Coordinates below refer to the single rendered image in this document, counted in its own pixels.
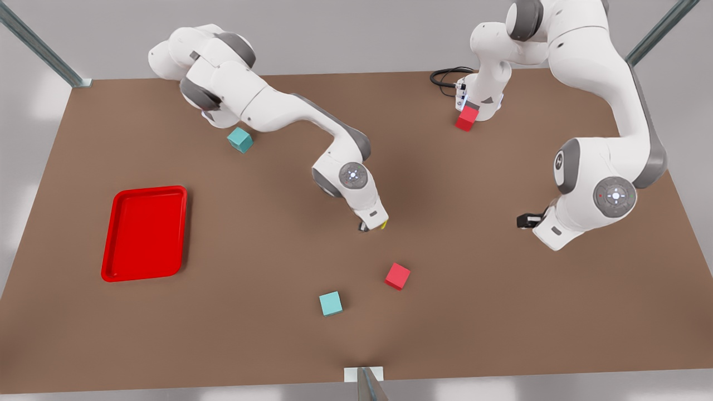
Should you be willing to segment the silver frame post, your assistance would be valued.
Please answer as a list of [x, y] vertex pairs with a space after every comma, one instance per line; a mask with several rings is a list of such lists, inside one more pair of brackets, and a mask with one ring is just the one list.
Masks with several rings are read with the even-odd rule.
[[89, 88], [92, 79], [79, 76], [45, 41], [43, 41], [24, 21], [21, 20], [3, 0], [0, 0], [0, 23], [25, 44], [50, 69], [58, 74], [72, 88]]
[[677, 0], [624, 59], [634, 68], [687, 15], [700, 0]]
[[382, 388], [383, 367], [344, 368], [344, 382], [356, 383], [358, 401], [389, 401]]

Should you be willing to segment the red rectangular tray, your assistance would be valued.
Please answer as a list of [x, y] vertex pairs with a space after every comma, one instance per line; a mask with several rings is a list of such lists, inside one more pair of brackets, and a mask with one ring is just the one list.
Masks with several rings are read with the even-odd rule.
[[110, 211], [102, 279], [175, 275], [183, 260], [187, 210], [188, 191], [181, 185], [120, 191]]

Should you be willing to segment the red cube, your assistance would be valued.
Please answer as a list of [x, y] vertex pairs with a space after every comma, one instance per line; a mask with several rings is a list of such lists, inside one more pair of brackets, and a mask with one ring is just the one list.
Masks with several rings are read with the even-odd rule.
[[458, 119], [456, 120], [455, 127], [466, 132], [470, 131], [478, 117], [479, 108], [479, 106], [463, 105]]
[[401, 291], [407, 283], [410, 274], [410, 269], [394, 262], [385, 276], [384, 283], [396, 290]]

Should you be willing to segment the teal cube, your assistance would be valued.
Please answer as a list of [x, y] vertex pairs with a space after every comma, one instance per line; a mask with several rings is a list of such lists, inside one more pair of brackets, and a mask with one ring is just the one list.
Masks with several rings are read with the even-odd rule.
[[253, 145], [252, 136], [241, 127], [235, 127], [227, 136], [231, 147], [240, 153], [246, 153]]
[[341, 298], [338, 291], [329, 292], [319, 296], [319, 305], [324, 317], [336, 315], [343, 312]]

